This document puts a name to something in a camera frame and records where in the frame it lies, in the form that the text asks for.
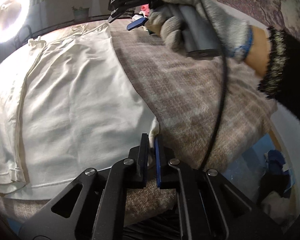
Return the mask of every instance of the gloved hand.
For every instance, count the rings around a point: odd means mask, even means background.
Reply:
[[[192,5],[206,21],[199,0],[163,0],[166,3]],[[215,30],[226,47],[227,56],[242,61],[247,54],[247,44],[251,43],[252,32],[247,21],[227,14],[211,0],[202,0]],[[166,46],[175,52],[182,52],[181,23],[175,16],[167,19],[162,12],[151,11],[145,26],[159,35]]]

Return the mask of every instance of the sparkly black cuff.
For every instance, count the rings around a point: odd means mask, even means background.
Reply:
[[[267,98],[274,98],[280,92],[282,71],[287,62],[284,31],[278,31],[274,27],[268,28],[271,42],[270,61],[268,70],[258,89],[267,94]]]

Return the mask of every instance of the brown plaid fabric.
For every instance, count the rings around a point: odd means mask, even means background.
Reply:
[[[138,94],[160,123],[165,146],[180,160],[199,167],[207,150],[221,91],[220,58],[195,61],[165,48],[161,39],[138,28],[128,32],[130,20],[110,24],[117,57]],[[91,29],[101,22],[90,23]],[[228,60],[229,85],[221,127],[207,168],[227,165],[268,132],[274,101],[257,91],[259,80],[245,64]],[[150,171],[147,187],[130,190],[125,224],[155,216],[175,203],[173,190],[156,187]],[[0,212],[24,221],[47,201],[23,201],[0,197]]]

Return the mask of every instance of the metal screw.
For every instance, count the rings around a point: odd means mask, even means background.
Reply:
[[[169,162],[171,165],[178,165],[180,163],[179,159],[176,158],[171,159]]]
[[[87,168],[85,171],[84,171],[84,174],[86,174],[87,176],[91,176],[93,174],[96,173],[96,170],[94,168]]]
[[[207,171],[209,176],[215,177],[218,175],[218,172],[215,169],[210,169]]]
[[[125,164],[125,165],[131,165],[133,163],[134,163],[134,160],[130,159],[130,158],[127,158],[123,161],[123,164]]]

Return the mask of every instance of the black wires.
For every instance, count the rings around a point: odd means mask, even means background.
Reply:
[[[203,161],[202,161],[202,163],[200,165],[200,168],[199,168],[199,169],[203,170],[205,168],[207,162],[208,162],[209,156],[210,156],[211,151],[213,149],[214,143],[215,143],[216,138],[217,138],[219,126],[220,126],[220,123],[221,123],[223,108],[225,106],[226,92],[227,92],[228,66],[227,66],[227,60],[226,60],[226,48],[223,45],[220,37],[218,36],[218,33],[216,32],[215,28],[213,27],[212,22],[211,22],[208,14],[207,14],[207,10],[206,10],[206,8],[205,8],[202,0],[199,0],[199,2],[201,4],[201,7],[202,7],[202,9],[204,11],[204,14],[205,14],[208,22],[210,23],[212,29],[216,33],[216,36],[218,38],[218,43],[219,43],[219,46],[220,46],[220,51],[221,51],[221,56],[222,56],[222,62],[223,62],[223,78],[222,78],[222,85],[221,85],[221,89],[222,90],[221,90],[220,103],[219,103],[219,112],[218,112],[216,124],[214,126],[214,129],[213,129],[213,132],[212,132],[212,135],[211,135],[211,139],[210,139],[210,142],[209,142],[209,145],[208,145],[207,152],[206,152],[206,154],[205,154],[205,156],[203,158]]]

